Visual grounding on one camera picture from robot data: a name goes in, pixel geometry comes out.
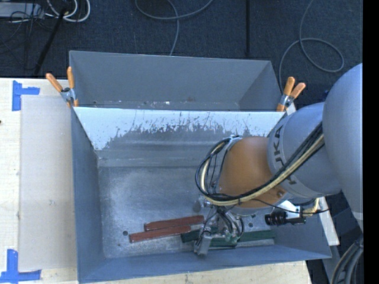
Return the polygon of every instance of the white cable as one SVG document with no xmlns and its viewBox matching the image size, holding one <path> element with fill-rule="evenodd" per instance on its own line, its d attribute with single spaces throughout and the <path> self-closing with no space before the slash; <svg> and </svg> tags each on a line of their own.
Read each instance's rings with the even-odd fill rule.
<svg viewBox="0 0 379 284">
<path fill-rule="evenodd" d="M 74 10 L 70 13 L 70 14 L 68 14 L 68 15 L 65 15 L 64 17 L 63 17 L 63 19 L 65 19 L 65 18 L 67 18 L 67 17 L 71 17 L 73 14 L 75 14 L 76 13 L 76 11 L 78 10 L 78 2 L 77 2 L 77 0 L 73 0 L 74 1 L 74 3 L 75 3 L 75 8 L 74 8 Z M 52 15 L 52 14 L 49 14 L 49 13 L 45 13 L 45 15 L 47 15 L 47 16 L 49 16 L 49 17 L 55 17 L 55 18 L 57 18 L 57 17 L 59 17 L 59 13 L 56 11 L 56 9 L 53 7 L 53 5 L 52 5 L 52 3 L 50 2 L 50 0 L 46 0 L 46 2 L 47 2 L 47 4 L 49 5 L 49 7 L 50 7 L 50 9 L 54 12 L 54 14 L 56 14 L 56 16 L 55 15 Z"/>
<path fill-rule="evenodd" d="M 75 9 L 68 15 L 65 15 L 63 16 L 63 19 L 67 22 L 83 22 L 85 20 L 87 20 L 87 18 L 89 17 L 90 13 L 91 13 L 91 3 L 89 2 L 89 0 L 85 0 L 86 1 L 86 4 L 87 4 L 87 13 L 86 15 L 83 17 L 83 18 L 80 18 L 80 19 L 70 19 L 71 16 L 73 16 L 77 10 L 78 10 L 78 2 L 77 0 L 74 0 L 74 3 L 75 3 Z M 53 5 L 51 4 L 50 0 L 46 0 L 47 4 L 49 5 L 50 9 L 57 15 L 59 16 L 59 13 L 56 11 L 56 9 L 53 7 Z M 46 14 L 48 16 L 51 16 L 51 17 L 55 17 L 54 15 L 52 14 Z"/>
</svg>

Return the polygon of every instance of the brown wooden block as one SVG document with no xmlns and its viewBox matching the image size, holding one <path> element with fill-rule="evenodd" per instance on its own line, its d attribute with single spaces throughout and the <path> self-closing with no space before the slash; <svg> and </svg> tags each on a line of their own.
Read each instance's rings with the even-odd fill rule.
<svg viewBox="0 0 379 284">
<path fill-rule="evenodd" d="M 182 225 L 176 227 L 162 228 L 158 230 L 143 231 L 141 233 L 134 233 L 129 235 L 129 241 L 131 243 L 151 240 L 155 238 L 169 237 L 172 235 L 180 235 L 189 233 L 191 231 L 191 226 Z"/>
<path fill-rule="evenodd" d="M 201 224 L 203 222 L 204 222 L 203 215 L 195 215 L 192 217 L 184 217 L 184 218 L 178 218 L 178 219 L 145 223 L 144 230 L 149 231 L 149 230 L 158 230 L 161 228 L 168 228 L 168 227 L 181 226 L 181 225 L 195 225 L 195 224 Z"/>
</svg>

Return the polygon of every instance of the wooden stick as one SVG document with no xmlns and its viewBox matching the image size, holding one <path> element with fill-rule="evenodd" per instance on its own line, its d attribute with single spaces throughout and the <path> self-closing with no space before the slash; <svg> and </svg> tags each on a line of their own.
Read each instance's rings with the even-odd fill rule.
<svg viewBox="0 0 379 284">
<path fill-rule="evenodd" d="M 69 81 L 70 88 L 74 88 L 75 87 L 75 80 L 73 78 L 72 67 L 71 66 L 69 66 L 67 68 L 67 79 Z"/>
<path fill-rule="evenodd" d="M 129 241 L 131 243 L 134 243 L 134 242 L 146 241 L 146 240 L 151 240 L 151 239 L 156 239 L 156 238 L 170 237 L 172 235 L 185 234 L 185 233 L 189 233 L 190 231 L 191 231 L 191 226 L 189 225 L 162 228 L 160 230 L 142 231 L 141 233 L 130 234 Z"/>
<path fill-rule="evenodd" d="M 181 225 L 195 225 L 195 224 L 201 224 L 204 221 L 205 220 L 204 220 L 203 215 L 195 215 L 192 217 L 184 217 L 184 218 L 178 218 L 178 219 L 145 223 L 144 230 L 149 231 L 149 230 L 158 230 L 161 228 L 168 228 L 168 227 L 181 226 Z"/>
<path fill-rule="evenodd" d="M 51 73 L 46 74 L 46 79 L 50 81 L 50 83 L 54 86 L 54 88 L 61 92 L 63 90 L 63 87 L 61 84 L 55 79 L 55 77 Z"/>
<path fill-rule="evenodd" d="M 293 97 L 294 99 L 296 99 L 299 94 L 303 91 L 303 89 L 306 88 L 306 84 L 305 83 L 299 83 L 298 85 L 296 85 L 296 87 L 294 88 L 294 90 L 291 92 L 291 97 Z"/>
</svg>

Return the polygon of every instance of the white table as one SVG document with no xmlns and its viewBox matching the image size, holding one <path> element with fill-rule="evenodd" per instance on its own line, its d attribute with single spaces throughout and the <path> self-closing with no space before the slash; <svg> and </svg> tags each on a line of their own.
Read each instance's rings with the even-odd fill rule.
<svg viewBox="0 0 379 284">
<path fill-rule="evenodd" d="M 56 98 L 56 100 L 62 100 L 56 90 L 45 79 L 0 79 L 0 272 L 6 270 L 7 249 L 19 251 L 20 261 L 22 261 L 21 259 L 25 256 L 38 257 L 39 255 L 38 253 L 25 254 L 20 252 L 19 236 L 22 231 L 22 228 L 20 228 L 20 223 L 23 220 L 22 218 L 24 218 L 24 214 L 22 212 L 19 213 L 21 202 L 20 170 L 22 169 L 20 153 L 21 114 L 23 111 L 25 112 L 25 108 L 27 108 L 27 106 L 22 107 L 20 111 L 12 111 L 13 80 L 22 83 L 24 88 L 28 86 L 40 88 L 40 94 L 38 95 L 40 98 Z M 66 80 L 60 80 L 60 83 L 63 87 L 68 86 L 68 82 Z M 63 100 L 58 105 L 62 111 L 68 109 Z M 41 103 L 38 108 L 42 111 L 44 109 L 49 109 L 50 106 L 43 106 Z M 64 192 L 67 193 L 66 196 L 70 196 L 71 189 L 65 190 Z M 326 215 L 325 218 L 325 224 L 329 222 L 329 225 L 325 227 L 325 230 L 329 236 L 329 244 L 336 245 L 338 243 L 338 238 L 335 235 L 334 227 L 330 226 L 330 215 Z M 75 258 L 75 253 L 72 252 L 72 249 L 70 247 L 64 247 L 65 241 L 57 239 L 57 237 L 59 237 L 56 232 L 58 229 L 59 227 L 56 226 L 53 228 L 51 226 L 46 226 L 46 229 L 41 229 L 42 231 L 49 231 L 48 236 L 51 238 L 50 241 L 44 242 L 47 243 L 47 247 L 41 251 L 44 251 L 46 255 L 52 255 L 51 252 L 49 252 L 49 243 L 50 245 L 62 245 L 63 243 L 63 247 L 59 247 L 58 251 L 55 249 L 53 255 L 61 256 L 65 254 L 65 251 L 71 251 L 69 254 L 65 254 L 66 257 Z M 33 241 L 34 243 L 38 243 L 38 236 L 33 237 Z M 59 263 L 58 257 L 53 257 L 50 261 L 52 262 L 54 259 L 57 259 L 56 261 Z M 41 263 L 41 269 L 41 279 L 34 280 L 29 283 L 77 283 L 75 259 L 70 262 L 63 262 L 60 266 L 55 267 L 49 266 L 46 262 Z M 305 262 L 291 262 L 101 283 L 309 284 L 311 283 L 311 280 Z"/>
</svg>

